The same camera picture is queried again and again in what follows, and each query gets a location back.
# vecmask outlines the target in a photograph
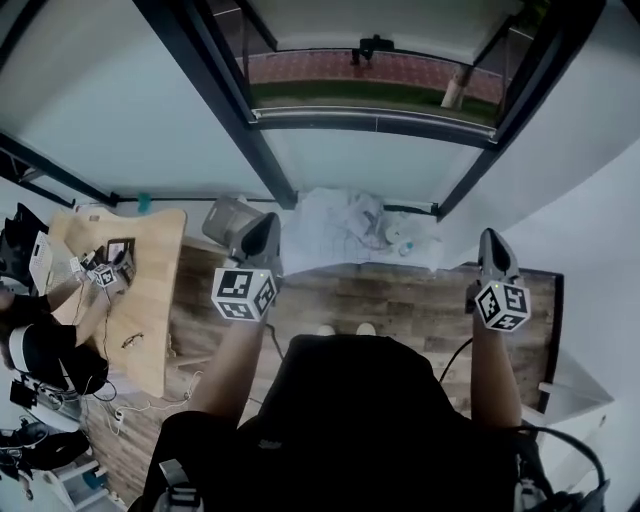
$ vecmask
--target wooden floor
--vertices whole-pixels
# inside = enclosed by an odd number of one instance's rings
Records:
[[[210,299],[214,269],[220,255],[183,247],[171,314],[172,347],[179,355],[213,354],[227,325]],[[471,317],[464,314],[466,287],[476,278],[474,267],[431,273],[425,269],[390,265],[341,265],[304,272],[286,280],[269,322],[277,330],[286,351],[297,334],[313,334],[321,324],[338,333],[354,333],[362,322],[372,323],[380,335],[391,336],[427,357],[439,377],[452,356],[471,335]],[[523,403],[537,407],[538,383],[543,379],[551,341],[555,279],[527,275],[533,317],[511,335],[509,355],[520,386]],[[251,397],[262,401],[280,365],[274,344],[265,334]],[[144,393],[117,397],[106,404],[143,408],[147,400],[158,408],[144,412],[125,411],[119,436],[110,431],[102,404],[89,400],[87,427],[98,461],[108,470],[109,487],[130,504],[142,492],[147,467],[162,421],[184,410],[179,400],[194,372],[204,365],[167,370],[168,401]],[[444,389],[454,407],[468,414],[471,378],[471,348],[465,349],[449,370]],[[249,401],[244,419],[260,406]]]

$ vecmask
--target human arm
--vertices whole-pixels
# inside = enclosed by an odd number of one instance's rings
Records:
[[[235,425],[249,398],[262,347],[261,322],[234,322],[209,362],[189,409],[227,418]]]
[[[23,296],[23,300],[31,300],[34,304],[34,307],[37,309],[45,308],[49,312],[53,312],[62,306],[69,298],[76,292],[78,288],[82,285],[84,281],[87,280],[87,277],[83,273],[78,273],[69,279],[67,279],[64,283],[54,288],[47,295],[44,295],[46,299],[41,297],[26,297]],[[8,311],[15,303],[16,296],[13,292],[9,290],[0,290],[0,312]],[[42,304],[39,302],[40,300],[46,300],[46,304]]]
[[[100,322],[109,313],[111,301],[104,290],[100,290],[89,309],[82,316],[82,320],[76,326],[76,347],[85,343],[96,331]]]
[[[473,315],[471,417],[486,427],[517,427],[522,405],[502,334]]]
[[[69,300],[69,298],[76,292],[76,290],[88,280],[89,279],[83,272],[78,272],[77,274],[74,274],[72,277],[67,279],[64,283],[56,286],[53,290],[47,293],[47,302],[49,302],[51,312],[54,312],[65,302],[67,302],[67,300]]]

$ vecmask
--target strap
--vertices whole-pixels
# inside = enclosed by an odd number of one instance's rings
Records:
[[[24,335],[29,327],[31,327],[31,325],[18,327],[11,331],[11,334],[9,335],[9,353],[13,360],[13,366],[15,366],[16,370],[26,373],[29,372],[29,369],[27,368],[27,363],[24,360],[23,344]]]

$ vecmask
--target tree trunk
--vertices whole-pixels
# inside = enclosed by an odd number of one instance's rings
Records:
[[[464,99],[464,92],[471,80],[471,74],[473,73],[473,67],[467,64],[458,64],[453,77],[449,80],[447,86],[447,92],[442,100],[441,107],[451,108],[454,110],[460,110],[462,108],[462,100]]]

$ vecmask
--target black shirt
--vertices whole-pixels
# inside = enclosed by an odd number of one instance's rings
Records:
[[[10,315],[16,327],[28,326],[24,333],[23,354],[31,376],[67,390],[66,371],[75,390],[81,394],[94,393],[104,385],[107,361],[85,345],[76,347],[76,327],[58,323],[51,315],[46,296],[18,295],[11,309],[4,314]]]
[[[531,452],[533,464],[516,457]],[[390,338],[298,336],[260,413],[239,429],[199,412],[167,419],[143,497],[178,460],[206,509],[379,505],[513,510],[527,473],[550,492],[535,442],[454,411],[427,359]]]

